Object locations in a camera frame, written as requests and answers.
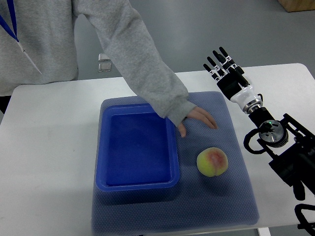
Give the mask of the person's bare hand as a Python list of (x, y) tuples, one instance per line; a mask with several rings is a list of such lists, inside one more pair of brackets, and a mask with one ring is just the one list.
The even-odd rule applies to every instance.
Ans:
[(200, 107), (194, 107), (182, 120), (182, 122), (177, 126), (177, 129), (182, 138), (184, 138), (187, 135), (187, 129), (184, 125), (184, 121), (186, 119), (198, 120), (211, 129), (218, 129), (218, 125), (210, 113), (208, 113), (206, 110)]

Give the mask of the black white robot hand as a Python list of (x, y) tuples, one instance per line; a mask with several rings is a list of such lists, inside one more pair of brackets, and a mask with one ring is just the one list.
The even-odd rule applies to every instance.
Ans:
[(219, 64), (207, 57), (210, 64), (203, 64), (204, 68), (215, 80), (223, 95), (231, 102), (238, 104), (245, 114), (251, 114), (263, 105), (261, 94), (256, 94), (249, 78), (243, 69), (235, 63), (223, 47), (219, 53), (213, 50), (214, 57)]

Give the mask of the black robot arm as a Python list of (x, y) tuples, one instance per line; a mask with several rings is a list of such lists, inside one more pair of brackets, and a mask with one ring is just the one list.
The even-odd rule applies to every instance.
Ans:
[(290, 187), (300, 201), (294, 208), (298, 228), (309, 235), (315, 234), (315, 224), (306, 211), (315, 207), (302, 203), (306, 190), (315, 191), (315, 136), (289, 114), (276, 120), (264, 107), (248, 112), (256, 128), (244, 137), (244, 147), (252, 154), (266, 153), (271, 157), (269, 166)]

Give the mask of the grey sweatshirt forearm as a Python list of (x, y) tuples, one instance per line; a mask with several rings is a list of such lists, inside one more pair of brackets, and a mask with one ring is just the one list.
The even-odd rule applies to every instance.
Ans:
[(163, 62), (140, 14), (127, 0), (75, 0), (73, 12), (95, 28), (105, 54), (131, 90), (162, 118), (179, 124), (195, 105), (188, 90)]

